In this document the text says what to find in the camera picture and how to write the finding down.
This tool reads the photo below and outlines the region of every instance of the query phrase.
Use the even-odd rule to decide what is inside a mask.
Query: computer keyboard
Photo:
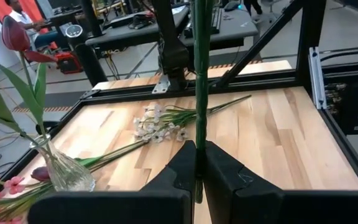
[[[221,18],[222,18],[222,9],[219,7],[213,7],[212,20],[211,20],[211,35],[219,33],[219,28],[221,26]],[[191,23],[191,20],[189,20],[189,23],[185,28],[185,37],[186,38],[193,37],[193,24]]]

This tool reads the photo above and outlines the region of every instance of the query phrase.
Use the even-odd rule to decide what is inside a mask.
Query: floor
[[[280,12],[283,7],[288,4],[289,0],[283,0],[274,5],[273,10]],[[296,53],[298,51],[299,31],[301,24],[301,12],[299,12],[291,22],[289,22],[280,33],[260,52],[260,56],[264,62],[275,60],[288,60],[292,67],[296,67]],[[258,24],[260,35],[269,28],[268,22]],[[246,51],[253,44],[254,38],[247,37],[244,39],[243,47],[235,47],[231,49],[214,50],[210,55],[220,55],[239,51],[238,57],[241,57],[243,51]],[[319,50],[325,57],[333,54],[333,52],[343,49],[358,49],[358,12],[348,7],[341,7],[340,4],[329,0],[326,6],[323,30]],[[135,76],[149,77],[155,74],[158,69],[158,52],[156,43],[149,43],[129,47],[121,53],[117,53],[113,57],[117,66],[121,79],[134,78]],[[101,60],[101,65],[106,74],[111,74],[105,61]],[[324,65],[336,63],[358,62],[358,55],[350,57],[334,58],[327,60]],[[17,72],[24,78],[24,72],[20,65],[11,67],[11,70]],[[90,90],[91,85],[86,79],[84,73],[76,73],[72,75],[64,75],[60,71],[51,68],[47,76],[47,93],[64,93],[72,91]],[[0,90],[7,103],[9,109],[13,109],[22,102],[20,96],[9,83],[9,80],[0,73]],[[46,112],[44,120],[58,121],[65,112]],[[26,113],[14,113],[16,121],[21,128],[29,134],[35,134],[35,124]],[[0,126],[0,173],[8,169],[13,162],[18,160],[23,153],[27,152],[29,142],[12,135],[11,131]],[[349,136],[349,140],[358,151],[358,136]]]

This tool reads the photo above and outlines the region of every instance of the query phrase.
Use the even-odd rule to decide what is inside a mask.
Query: white flower cluster
[[[177,141],[184,141],[188,138],[185,128],[174,125],[168,119],[161,119],[165,108],[156,104],[153,108],[145,107],[143,118],[135,118],[135,137],[144,141],[162,142],[164,139],[171,140],[171,135],[176,133]]]

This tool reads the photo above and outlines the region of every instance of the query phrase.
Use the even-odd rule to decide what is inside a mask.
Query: red tulip
[[[30,39],[25,29],[10,16],[2,20],[2,41],[10,50],[23,51],[30,48]]]
[[[32,50],[24,52],[25,57],[32,62],[57,62],[57,58],[51,55],[45,55]]]
[[[46,167],[38,167],[32,171],[31,177],[39,182],[44,182],[50,179],[48,169]]]

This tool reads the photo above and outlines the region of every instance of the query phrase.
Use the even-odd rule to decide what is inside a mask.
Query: glass vase
[[[56,149],[50,135],[39,136],[30,143],[45,159],[50,181],[56,191],[93,191],[95,180],[91,172],[79,162]]]

